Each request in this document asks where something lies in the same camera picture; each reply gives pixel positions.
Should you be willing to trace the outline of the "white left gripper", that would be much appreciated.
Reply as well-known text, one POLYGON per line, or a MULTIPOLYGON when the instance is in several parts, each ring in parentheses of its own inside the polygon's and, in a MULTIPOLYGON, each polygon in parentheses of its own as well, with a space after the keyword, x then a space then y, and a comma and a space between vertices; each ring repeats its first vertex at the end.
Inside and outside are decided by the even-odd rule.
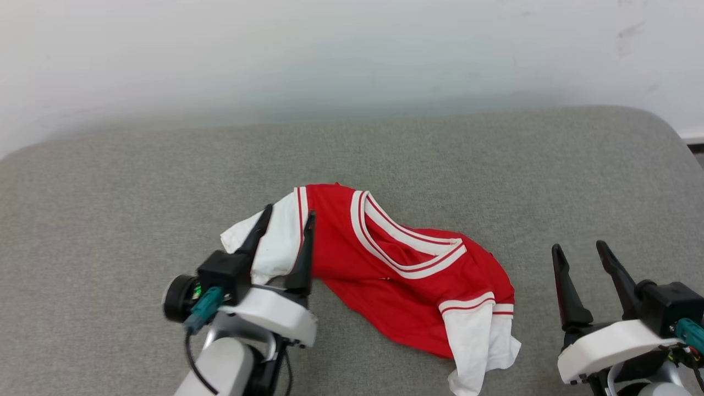
MULTIPOLYGON (((266 235, 271 221, 273 205, 266 205, 256 223, 249 231, 236 254, 249 257, 256 255, 261 239, 266 235)), ((234 314, 249 323, 277 333, 306 348, 312 348, 317 335, 317 317, 308 308, 296 301, 308 301, 312 290, 312 268, 314 267, 314 239, 316 214, 310 211, 302 228, 302 243, 293 268, 285 277, 287 298, 280 290, 253 287, 237 305, 223 304, 220 312, 234 314)))

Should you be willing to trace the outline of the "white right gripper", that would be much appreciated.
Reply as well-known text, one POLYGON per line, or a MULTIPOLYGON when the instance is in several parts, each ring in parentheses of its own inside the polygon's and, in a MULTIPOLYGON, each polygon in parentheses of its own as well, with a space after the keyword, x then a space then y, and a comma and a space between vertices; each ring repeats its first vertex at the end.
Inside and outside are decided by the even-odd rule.
MULTIPOLYGON (((583 336, 567 346, 558 356, 557 367, 565 384, 577 381, 581 375, 591 375, 600 370, 623 363, 659 347, 681 343, 679 338, 661 338, 639 318, 641 301, 635 294, 636 283, 606 241, 597 240, 596 250, 602 266, 611 276, 623 308, 619 321, 601 330, 583 336)), ((561 328, 568 332, 588 327, 593 322, 591 311, 583 306, 570 276, 570 266, 560 245, 551 249, 555 288, 560 311, 561 328)))

